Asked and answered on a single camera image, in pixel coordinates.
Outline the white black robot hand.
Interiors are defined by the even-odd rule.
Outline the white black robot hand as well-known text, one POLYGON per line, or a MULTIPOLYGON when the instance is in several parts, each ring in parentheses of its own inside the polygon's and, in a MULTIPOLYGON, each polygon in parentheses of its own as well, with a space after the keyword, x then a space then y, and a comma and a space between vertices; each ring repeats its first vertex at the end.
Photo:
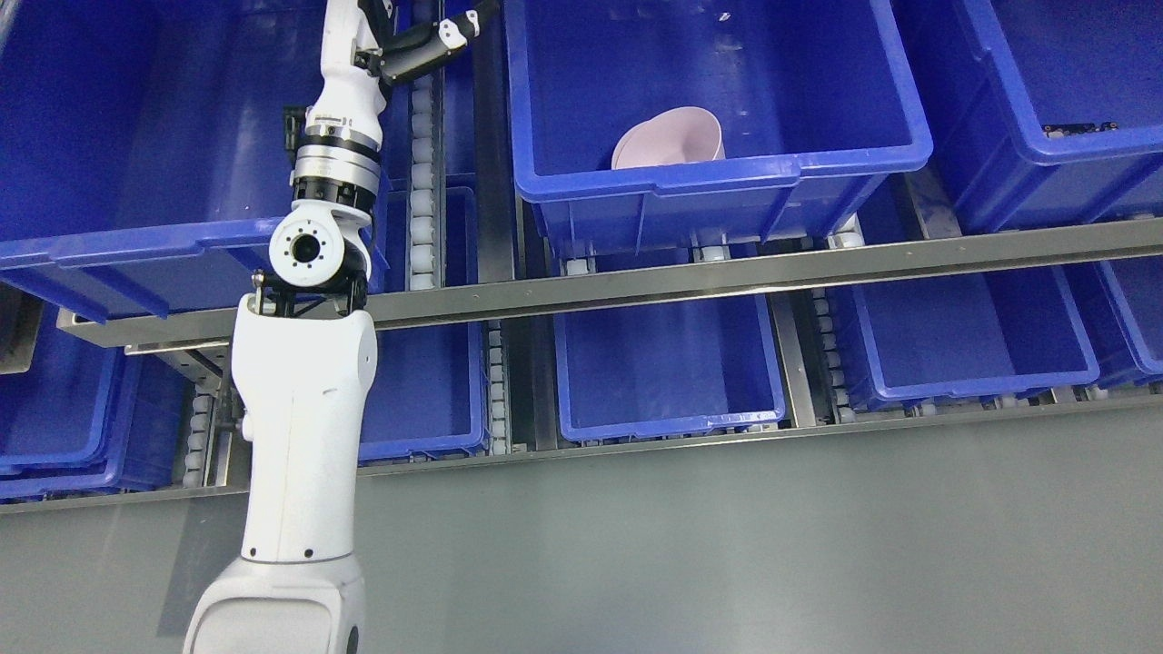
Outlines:
POLYGON ((307 123, 370 135, 395 86, 461 57, 499 12, 499 1, 479 1, 461 14, 395 31, 395 10, 386 1, 328 1, 320 54, 323 90, 307 123))

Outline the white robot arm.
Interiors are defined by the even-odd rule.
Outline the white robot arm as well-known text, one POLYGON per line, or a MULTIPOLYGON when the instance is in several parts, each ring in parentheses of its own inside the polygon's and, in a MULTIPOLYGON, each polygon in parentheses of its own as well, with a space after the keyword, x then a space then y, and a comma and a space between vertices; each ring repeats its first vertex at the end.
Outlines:
POLYGON ((381 165, 378 109, 319 100, 297 190, 270 237, 269 282, 238 303, 230 370, 254 447, 244 539, 206 588, 186 653, 354 653, 365 587, 354 555, 354 476, 377 367, 361 310, 381 165))

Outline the blue bin behind arm lower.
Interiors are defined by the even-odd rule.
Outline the blue bin behind arm lower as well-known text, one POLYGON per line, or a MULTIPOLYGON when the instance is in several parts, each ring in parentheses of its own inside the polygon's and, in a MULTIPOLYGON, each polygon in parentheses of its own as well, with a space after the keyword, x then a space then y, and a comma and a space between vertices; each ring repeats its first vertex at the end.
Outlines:
MULTIPOLYGON (((383 290, 404 292, 407 192, 387 198, 374 256, 383 290)), ((447 191, 447 264, 451 286, 477 282, 472 186, 447 191)), ((365 404, 358 463, 471 457, 488 447, 488 374, 480 322, 377 332, 378 365, 365 404)))

